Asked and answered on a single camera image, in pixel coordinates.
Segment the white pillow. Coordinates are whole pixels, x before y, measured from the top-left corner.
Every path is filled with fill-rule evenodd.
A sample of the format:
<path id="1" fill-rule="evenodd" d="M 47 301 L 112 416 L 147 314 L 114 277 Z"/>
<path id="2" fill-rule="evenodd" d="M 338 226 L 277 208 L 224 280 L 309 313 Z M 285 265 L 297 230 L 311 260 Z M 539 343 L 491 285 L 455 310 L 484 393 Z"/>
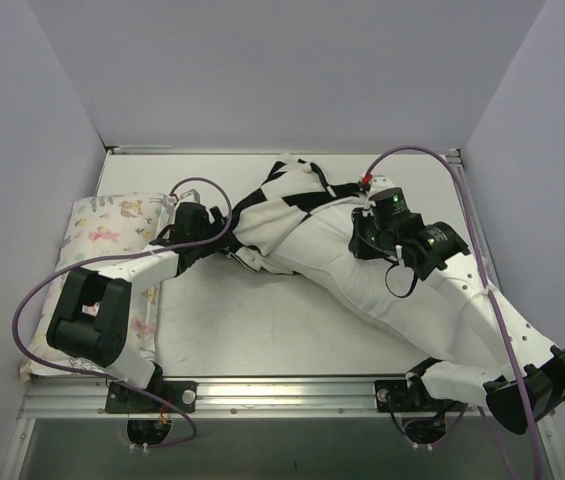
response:
<path id="1" fill-rule="evenodd" d="M 328 290 L 355 316 L 427 356 L 476 363 L 483 344 L 441 294 L 422 283 L 406 299 L 411 271 L 359 260 L 348 249 L 352 204 L 327 207 L 296 227 L 269 259 Z"/>

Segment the black white checkered pillowcase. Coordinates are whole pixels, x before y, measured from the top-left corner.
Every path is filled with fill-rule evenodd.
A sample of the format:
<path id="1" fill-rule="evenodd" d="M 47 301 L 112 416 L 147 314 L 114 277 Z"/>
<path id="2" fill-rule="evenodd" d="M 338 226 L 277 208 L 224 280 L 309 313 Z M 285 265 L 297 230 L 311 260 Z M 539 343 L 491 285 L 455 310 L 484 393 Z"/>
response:
<path id="1" fill-rule="evenodd" d="M 356 182 L 332 179 L 314 162 L 279 156 L 259 188 L 233 208 L 222 253 L 254 272 L 291 275 L 291 269 L 270 257 L 282 241 L 327 207 L 363 202 Z"/>

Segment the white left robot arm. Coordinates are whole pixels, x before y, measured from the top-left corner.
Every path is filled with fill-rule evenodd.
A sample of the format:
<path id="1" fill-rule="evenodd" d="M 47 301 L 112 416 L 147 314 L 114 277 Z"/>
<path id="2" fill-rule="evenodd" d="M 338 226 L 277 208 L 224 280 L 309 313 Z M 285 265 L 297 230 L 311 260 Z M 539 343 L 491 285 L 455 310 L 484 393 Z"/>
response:
<path id="1" fill-rule="evenodd" d="M 138 409 L 155 410 L 166 397 L 162 369 L 127 337 L 131 303 L 219 251 L 231 224 L 232 216 L 217 207 L 184 201 L 173 222 L 142 251 L 97 270 L 86 265 L 71 269 L 50 320 L 48 344 L 120 381 Z"/>

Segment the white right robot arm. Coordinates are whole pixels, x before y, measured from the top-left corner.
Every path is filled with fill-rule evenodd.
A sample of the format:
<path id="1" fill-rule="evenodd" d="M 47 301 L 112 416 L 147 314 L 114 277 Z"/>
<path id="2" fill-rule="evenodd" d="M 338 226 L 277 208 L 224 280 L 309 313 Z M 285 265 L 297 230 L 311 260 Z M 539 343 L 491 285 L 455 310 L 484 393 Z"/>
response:
<path id="1" fill-rule="evenodd" d="M 536 330 L 493 284 L 482 283 L 475 256 L 450 225 L 425 224 L 399 187 L 370 190 L 352 222 L 349 248 L 356 258 L 412 271 L 457 311 L 496 363 L 482 368 L 432 356 L 410 372 L 405 395 L 412 406 L 453 400 L 485 407 L 521 435 L 565 401 L 565 348 Z"/>

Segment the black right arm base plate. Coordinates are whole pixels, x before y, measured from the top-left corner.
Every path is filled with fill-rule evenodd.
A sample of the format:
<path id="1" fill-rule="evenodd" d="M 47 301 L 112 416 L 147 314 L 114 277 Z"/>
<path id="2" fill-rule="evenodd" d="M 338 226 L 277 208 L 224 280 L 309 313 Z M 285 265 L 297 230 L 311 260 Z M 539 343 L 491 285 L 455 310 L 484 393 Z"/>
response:
<path id="1" fill-rule="evenodd" d="M 374 381 L 375 405 L 380 413 L 459 412 L 462 405 L 451 400 L 434 400 L 407 385 L 404 377 L 387 377 Z"/>

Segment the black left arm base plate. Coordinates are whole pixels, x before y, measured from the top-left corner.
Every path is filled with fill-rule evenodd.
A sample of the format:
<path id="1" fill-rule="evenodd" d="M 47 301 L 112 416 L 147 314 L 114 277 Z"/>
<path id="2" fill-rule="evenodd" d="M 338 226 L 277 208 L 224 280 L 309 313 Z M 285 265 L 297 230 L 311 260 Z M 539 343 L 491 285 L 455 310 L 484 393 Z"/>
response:
<path id="1" fill-rule="evenodd" d="M 198 383 L 192 380 L 159 380 L 148 391 L 129 389 L 119 382 L 108 385 L 104 411 L 109 414 L 165 413 L 167 407 L 156 397 L 169 402 L 185 413 L 193 413 Z"/>

